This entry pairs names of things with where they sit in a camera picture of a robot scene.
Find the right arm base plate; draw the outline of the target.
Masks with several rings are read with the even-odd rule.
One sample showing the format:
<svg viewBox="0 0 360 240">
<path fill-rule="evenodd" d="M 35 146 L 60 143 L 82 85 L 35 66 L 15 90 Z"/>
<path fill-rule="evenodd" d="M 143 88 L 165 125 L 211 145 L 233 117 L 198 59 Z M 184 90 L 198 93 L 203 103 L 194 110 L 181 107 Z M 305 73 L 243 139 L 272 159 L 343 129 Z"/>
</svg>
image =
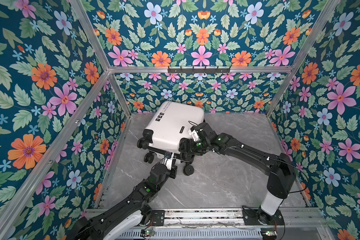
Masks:
<svg viewBox="0 0 360 240">
<path fill-rule="evenodd" d="M 242 206 L 242 214 L 244 223 L 247 226 L 261 225 L 261 226 L 284 226 L 285 221 L 279 209 L 274 215 L 269 215 L 261 209 L 261 207 L 254 209 L 248 206 Z"/>
</svg>

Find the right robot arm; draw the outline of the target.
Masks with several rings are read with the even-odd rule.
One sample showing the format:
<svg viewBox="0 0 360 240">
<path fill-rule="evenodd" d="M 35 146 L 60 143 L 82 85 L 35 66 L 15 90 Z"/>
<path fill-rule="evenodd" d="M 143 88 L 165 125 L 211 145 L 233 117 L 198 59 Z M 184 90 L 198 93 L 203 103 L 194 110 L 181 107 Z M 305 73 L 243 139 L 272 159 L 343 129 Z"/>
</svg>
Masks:
<svg viewBox="0 0 360 240">
<path fill-rule="evenodd" d="M 270 154 L 240 142 L 232 135 L 217 134 L 208 123 L 191 127 L 190 139 L 181 139 L 181 154 L 202 156 L 208 152 L 225 155 L 248 163 L 268 176 L 267 193 L 255 215 L 261 224 L 275 219 L 280 205 L 289 196 L 296 179 L 290 158 L 281 153 Z"/>
</svg>

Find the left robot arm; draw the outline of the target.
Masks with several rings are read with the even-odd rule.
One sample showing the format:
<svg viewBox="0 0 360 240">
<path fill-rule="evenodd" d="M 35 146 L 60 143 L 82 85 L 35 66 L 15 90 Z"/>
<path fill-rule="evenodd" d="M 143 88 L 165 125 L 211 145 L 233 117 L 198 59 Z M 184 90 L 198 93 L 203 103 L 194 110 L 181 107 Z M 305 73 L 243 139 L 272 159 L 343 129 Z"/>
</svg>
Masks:
<svg viewBox="0 0 360 240">
<path fill-rule="evenodd" d="M 177 169 L 173 158 L 163 158 L 124 200 L 96 217 L 76 221 L 66 239 L 114 240 L 132 227 L 147 224 L 152 215 L 149 203 L 169 178 L 176 178 Z"/>
</svg>

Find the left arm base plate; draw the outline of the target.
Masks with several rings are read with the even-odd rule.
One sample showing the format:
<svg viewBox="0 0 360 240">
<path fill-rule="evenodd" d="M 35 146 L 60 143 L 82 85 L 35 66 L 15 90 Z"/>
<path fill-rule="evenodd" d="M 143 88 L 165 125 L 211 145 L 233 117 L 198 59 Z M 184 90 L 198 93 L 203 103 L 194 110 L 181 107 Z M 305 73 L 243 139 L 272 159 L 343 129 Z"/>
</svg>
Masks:
<svg viewBox="0 0 360 240">
<path fill-rule="evenodd" d="M 165 221 L 166 211 L 165 210 L 152 210 L 148 213 L 144 226 L 163 226 Z"/>
</svg>

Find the white hard-shell suitcase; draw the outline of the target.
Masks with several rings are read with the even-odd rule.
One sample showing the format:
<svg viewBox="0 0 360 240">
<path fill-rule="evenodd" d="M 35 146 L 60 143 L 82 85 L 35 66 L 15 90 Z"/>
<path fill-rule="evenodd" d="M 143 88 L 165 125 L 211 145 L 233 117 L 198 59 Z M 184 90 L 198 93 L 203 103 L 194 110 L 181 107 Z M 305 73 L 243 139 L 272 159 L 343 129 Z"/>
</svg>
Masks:
<svg viewBox="0 0 360 240">
<path fill-rule="evenodd" d="M 138 140 L 139 149 L 148 150 L 144 156 L 145 163 L 152 163 L 156 157 L 164 160 L 166 151 L 173 152 L 177 160 L 185 163 L 183 173 L 190 176 L 194 173 L 191 165 L 194 155 L 182 155 L 179 152 L 182 138 L 192 139 L 188 131 L 191 127 L 204 122 L 204 111 L 199 107 L 164 102 L 143 130 Z"/>
</svg>

